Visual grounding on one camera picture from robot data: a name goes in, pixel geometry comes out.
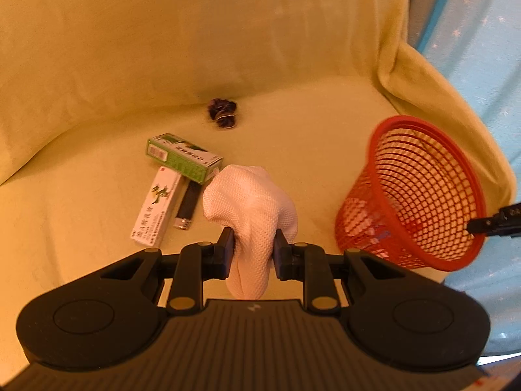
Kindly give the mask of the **orange mesh waste basket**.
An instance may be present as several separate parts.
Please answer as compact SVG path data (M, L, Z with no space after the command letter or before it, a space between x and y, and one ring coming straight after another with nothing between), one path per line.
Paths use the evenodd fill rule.
M485 238L466 227L485 214L480 182L456 142L426 121L396 116L373 131L366 165L337 213L335 238L342 251L453 272L478 256Z

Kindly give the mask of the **white bird ointment box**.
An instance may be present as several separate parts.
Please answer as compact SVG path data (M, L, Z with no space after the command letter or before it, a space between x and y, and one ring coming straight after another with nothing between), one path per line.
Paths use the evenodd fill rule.
M130 238L145 247L158 247L163 239L176 196L183 182L177 171L161 167L134 223Z

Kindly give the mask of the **black ointment tube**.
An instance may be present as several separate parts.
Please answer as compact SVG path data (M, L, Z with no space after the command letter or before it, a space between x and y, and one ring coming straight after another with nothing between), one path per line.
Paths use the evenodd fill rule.
M183 230L187 230L190 228L191 220L201 195L201 190L201 184L195 181L189 182L184 197L178 208L178 211L176 212L176 217L174 220L175 228Z

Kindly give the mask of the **green white medicine box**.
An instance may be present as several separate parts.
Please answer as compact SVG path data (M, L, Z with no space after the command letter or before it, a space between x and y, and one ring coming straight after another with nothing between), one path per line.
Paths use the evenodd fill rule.
M171 133L149 138L146 154L198 184L206 184L222 169L221 156Z

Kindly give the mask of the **white mesh sock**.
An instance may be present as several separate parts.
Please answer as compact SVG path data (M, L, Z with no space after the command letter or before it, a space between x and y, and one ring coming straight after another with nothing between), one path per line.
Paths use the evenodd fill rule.
M268 286L275 232L280 229L289 242L298 233L291 198L264 168L229 165L204 191L202 206L207 220L234 232L229 292L237 299L261 298Z

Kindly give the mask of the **light blue star curtain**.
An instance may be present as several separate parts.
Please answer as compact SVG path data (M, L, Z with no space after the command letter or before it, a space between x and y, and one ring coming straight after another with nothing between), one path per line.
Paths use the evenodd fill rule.
M518 174L520 0L410 0L409 43L461 93ZM445 282L486 308L486 356L519 355L519 238L489 238Z

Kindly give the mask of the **dark brown hair scrunchie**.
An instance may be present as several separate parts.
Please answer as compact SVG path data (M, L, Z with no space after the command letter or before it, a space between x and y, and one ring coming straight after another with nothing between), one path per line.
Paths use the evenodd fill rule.
M236 125L237 103L226 99L213 99L207 106L212 121L221 129L231 129Z

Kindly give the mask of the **yellow sofa cover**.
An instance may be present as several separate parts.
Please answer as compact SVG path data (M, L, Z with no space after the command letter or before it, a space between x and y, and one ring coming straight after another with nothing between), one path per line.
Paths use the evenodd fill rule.
M34 297L137 250L133 224L171 132L265 168L302 241L336 214L378 123L439 127L494 211L512 169L454 87L408 44L409 0L1 0L1 379L26 367ZM207 106L237 103L221 129Z

